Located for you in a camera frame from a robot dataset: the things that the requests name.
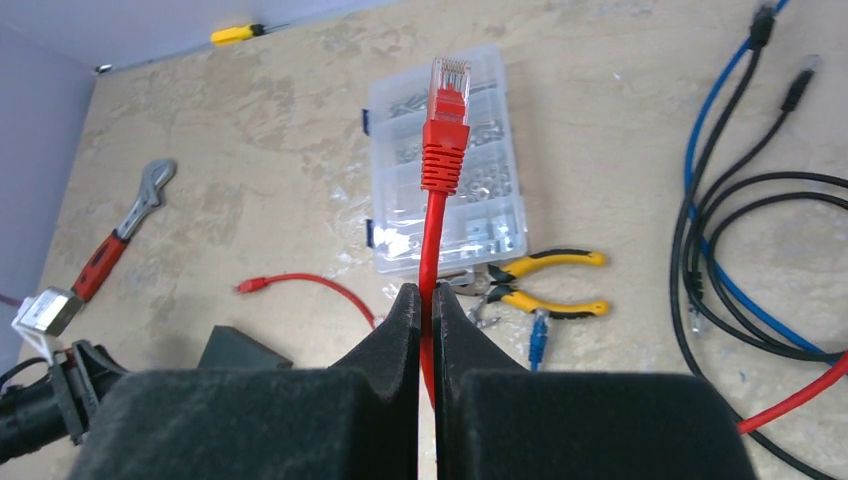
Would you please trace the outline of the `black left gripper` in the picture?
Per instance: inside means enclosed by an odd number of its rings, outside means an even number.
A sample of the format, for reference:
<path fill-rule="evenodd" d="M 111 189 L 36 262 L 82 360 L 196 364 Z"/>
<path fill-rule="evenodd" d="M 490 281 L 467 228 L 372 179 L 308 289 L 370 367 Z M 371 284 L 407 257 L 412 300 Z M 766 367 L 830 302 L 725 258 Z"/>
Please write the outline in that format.
<path fill-rule="evenodd" d="M 34 383 L 1 394 L 1 462 L 68 437 L 83 443 L 108 391 L 129 371 L 105 347 L 87 340 L 57 351 L 55 363 Z"/>

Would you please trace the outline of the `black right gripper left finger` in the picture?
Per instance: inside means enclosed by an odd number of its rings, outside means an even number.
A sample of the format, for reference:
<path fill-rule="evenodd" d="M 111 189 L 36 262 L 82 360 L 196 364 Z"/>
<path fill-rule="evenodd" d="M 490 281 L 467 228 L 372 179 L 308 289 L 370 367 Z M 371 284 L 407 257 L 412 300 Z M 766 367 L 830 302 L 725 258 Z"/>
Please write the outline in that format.
<path fill-rule="evenodd" d="M 421 297 L 311 370 L 149 370 L 105 397 L 73 479 L 413 479 Z"/>

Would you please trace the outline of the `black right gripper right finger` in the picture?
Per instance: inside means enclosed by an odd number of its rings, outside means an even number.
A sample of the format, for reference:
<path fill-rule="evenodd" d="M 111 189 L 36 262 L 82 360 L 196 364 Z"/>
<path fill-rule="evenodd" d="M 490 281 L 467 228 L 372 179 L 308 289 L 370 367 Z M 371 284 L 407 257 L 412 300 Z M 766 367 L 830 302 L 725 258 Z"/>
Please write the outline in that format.
<path fill-rule="evenodd" d="M 691 375 L 532 372 L 432 299 L 442 479 L 751 479 L 718 392 Z"/>

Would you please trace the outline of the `black network switch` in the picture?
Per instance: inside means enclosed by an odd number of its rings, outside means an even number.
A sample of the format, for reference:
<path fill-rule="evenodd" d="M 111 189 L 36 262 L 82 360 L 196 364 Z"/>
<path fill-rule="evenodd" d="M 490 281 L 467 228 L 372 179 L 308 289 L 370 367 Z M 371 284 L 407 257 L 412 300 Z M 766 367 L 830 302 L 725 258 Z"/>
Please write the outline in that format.
<path fill-rule="evenodd" d="M 198 369 L 288 370 L 293 361 L 232 326 L 216 325 L 198 362 Z"/>

